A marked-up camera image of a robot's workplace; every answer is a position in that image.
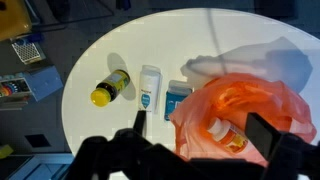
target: dark floor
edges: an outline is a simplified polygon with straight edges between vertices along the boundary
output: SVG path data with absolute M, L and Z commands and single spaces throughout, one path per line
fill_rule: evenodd
M 44 0 L 33 0 L 47 23 L 55 22 Z M 52 62 L 65 83 L 73 65 L 80 55 L 97 39 L 110 30 L 130 20 L 155 12 L 180 8 L 224 8 L 246 12 L 255 12 L 253 0 L 131 0 L 132 8 L 128 11 L 115 9 L 115 0 L 105 2 L 115 12 L 109 17 L 90 22 L 71 24 L 62 31 L 45 33 L 45 42 L 41 44 L 47 61 Z M 108 12 L 93 0 L 70 0 L 71 18 L 106 15 Z M 297 0 L 297 17 L 283 20 L 320 38 L 320 1 Z M 10 73 L 10 67 L 23 70 L 8 42 L 0 42 L 0 60 L 6 66 L 0 66 L 0 74 Z M 61 120 L 62 90 L 45 98 L 37 104 L 28 105 L 22 111 L 0 112 L 0 142 L 9 143 L 16 152 L 68 152 Z M 44 134 L 51 147 L 32 148 L 25 135 Z

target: white round table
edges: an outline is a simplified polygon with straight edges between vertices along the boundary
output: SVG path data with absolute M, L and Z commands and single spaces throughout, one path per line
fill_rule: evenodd
M 281 61 L 284 63 L 277 64 L 274 58 L 281 59 L 286 52 L 293 54 L 285 56 L 286 61 Z M 173 149 L 174 126 L 163 118 L 169 80 L 188 81 L 195 87 L 208 81 L 204 75 L 185 70 L 189 60 L 201 62 L 200 65 L 193 63 L 192 68 L 202 68 L 214 75 L 247 72 L 272 81 L 288 82 L 308 102 L 313 123 L 320 127 L 318 39 L 255 14 L 183 9 L 130 21 L 101 37 L 80 57 L 69 75 L 62 100 L 63 127 L 72 153 L 77 153 L 87 137 L 102 135 L 110 140 L 117 130 L 132 127 L 138 110 L 138 98 L 132 94 L 120 95 L 103 108 L 90 101 L 96 85 L 123 62 L 135 87 L 134 91 L 131 85 L 126 93 L 136 96 L 142 65 L 161 69 L 159 113 L 148 116 L 147 139 Z M 320 140 L 319 137 L 317 135 L 314 142 Z

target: orange plastic bag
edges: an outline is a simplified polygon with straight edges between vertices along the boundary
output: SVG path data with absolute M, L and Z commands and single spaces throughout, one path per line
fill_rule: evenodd
M 176 153 L 187 159 L 243 158 L 266 165 L 254 147 L 244 153 L 231 153 L 207 131 L 216 117 L 244 131 L 248 112 L 258 113 L 276 129 L 294 133 L 308 143 L 316 135 L 308 104 L 283 82 L 232 73 L 192 93 L 170 115 L 176 130 Z

